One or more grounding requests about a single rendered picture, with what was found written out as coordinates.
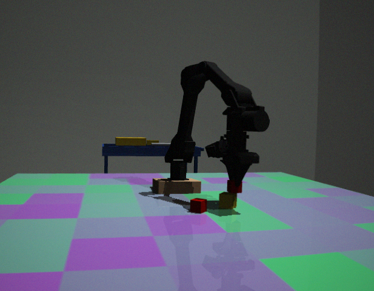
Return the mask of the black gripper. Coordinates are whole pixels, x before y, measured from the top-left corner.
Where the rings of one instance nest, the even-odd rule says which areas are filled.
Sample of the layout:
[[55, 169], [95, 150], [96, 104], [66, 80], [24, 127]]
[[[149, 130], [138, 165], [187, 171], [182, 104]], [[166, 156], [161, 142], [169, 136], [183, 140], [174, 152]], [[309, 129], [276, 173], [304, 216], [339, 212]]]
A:
[[235, 180], [235, 187], [239, 187], [245, 177], [248, 169], [252, 164], [259, 163], [257, 153], [249, 152], [246, 149], [247, 139], [249, 135], [245, 131], [227, 131], [224, 138], [230, 136], [233, 143], [234, 153], [225, 152], [216, 158], [220, 160], [227, 168], [229, 180]]

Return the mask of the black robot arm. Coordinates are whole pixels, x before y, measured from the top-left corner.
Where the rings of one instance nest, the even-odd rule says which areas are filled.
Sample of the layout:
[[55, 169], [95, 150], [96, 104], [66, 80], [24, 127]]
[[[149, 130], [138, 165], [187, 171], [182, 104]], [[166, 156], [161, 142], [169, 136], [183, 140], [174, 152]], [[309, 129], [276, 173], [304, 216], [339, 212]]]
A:
[[[227, 130], [263, 132], [267, 130], [270, 119], [264, 106], [256, 105], [251, 91], [232, 81], [214, 62], [203, 61], [190, 65], [181, 72], [181, 86], [184, 91], [178, 132], [171, 141], [164, 157], [170, 163], [172, 181], [189, 180], [186, 178], [186, 162], [192, 163], [196, 143], [192, 139], [192, 127], [195, 117], [198, 94], [206, 81], [211, 81], [221, 91], [221, 97], [227, 107], [223, 115], [227, 115]], [[205, 146], [208, 157], [218, 157], [228, 152], [234, 153], [230, 136]], [[183, 159], [183, 161], [174, 161]]]

